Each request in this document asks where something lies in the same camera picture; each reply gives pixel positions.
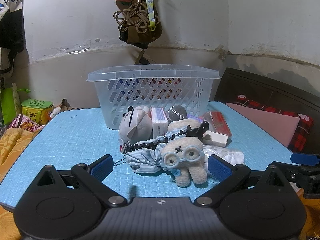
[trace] blue table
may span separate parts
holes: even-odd
[[[291,152],[286,147],[238,112],[220,102],[209,102],[207,110],[222,112],[233,135],[227,147],[241,150],[251,169],[264,170],[272,161],[291,163]],[[60,113],[29,144],[4,178],[0,203],[14,208],[46,164],[66,170],[77,163],[92,163],[105,154],[111,154],[114,161],[123,157],[118,131],[106,127],[100,108]],[[127,199],[189,196],[193,201],[217,181],[208,179],[201,186],[191,182],[189,187],[179,188],[166,173],[136,174],[125,163],[114,167],[103,183]]]

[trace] brown cord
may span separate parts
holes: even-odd
[[[141,0],[133,0],[133,4],[128,9],[116,11],[113,14],[114,19],[119,24],[118,29],[121,32],[128,30],[129,26],[135,26],[137,33],[145,33],[150,28],[148,8]],[[155,23],[160,23],[160,18],[155,16]]]

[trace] green lid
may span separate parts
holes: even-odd
[[[46,109],[46,108],[49,108],[49,107],[53,106],[53,102],[35,100],[35,99],[27,99],[27,100],[23,101],[21,105],[23,107]]]

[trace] blue gripper pad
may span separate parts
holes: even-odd
[[[90,175],[102,182],[113,171],[113,158],[111,155],[103,156],[89,166]]]
[[[308,166],[316,166],[320,163],[318,156],[313,154],[293,153],[290,160],[292,163]]]
[[[219,181],[224,181],[233,172],[234,166],[217,155],[211,155],[208,158],[208,170]]]

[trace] white plastic bag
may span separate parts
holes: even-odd
[[[226,162],[236,165],[244,164],[244,155],[243,152],[234,149],[222,148],[219,146],[213,145],[203,145],[204,151],[204,163],[203,167],[207,171],[208,176],[213,177],[213,175],[208,170],[208,158],[210,155],[215,154],[225,160]]]

